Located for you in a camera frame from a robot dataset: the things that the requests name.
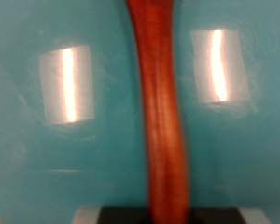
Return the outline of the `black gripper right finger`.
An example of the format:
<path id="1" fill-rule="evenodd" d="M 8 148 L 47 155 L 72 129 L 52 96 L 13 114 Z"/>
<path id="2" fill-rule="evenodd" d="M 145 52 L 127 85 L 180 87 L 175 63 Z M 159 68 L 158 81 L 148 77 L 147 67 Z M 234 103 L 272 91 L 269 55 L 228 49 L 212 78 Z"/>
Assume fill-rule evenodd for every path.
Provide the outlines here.
<path id="1" fill-rule="evenodd" d="M 189 224 L 272 224 L 259 208 L 192 208 Z"/>

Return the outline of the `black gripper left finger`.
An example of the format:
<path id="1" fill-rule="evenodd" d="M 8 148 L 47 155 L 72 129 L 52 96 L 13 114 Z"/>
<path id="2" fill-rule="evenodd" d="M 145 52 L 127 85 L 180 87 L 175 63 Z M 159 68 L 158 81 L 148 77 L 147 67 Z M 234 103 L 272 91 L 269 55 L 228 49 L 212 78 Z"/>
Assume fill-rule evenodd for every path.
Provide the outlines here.
<path id="1" fill-rule="evenodd" d="M 145 207 L 81 207 L 74 224 L 150 224 Z"/>

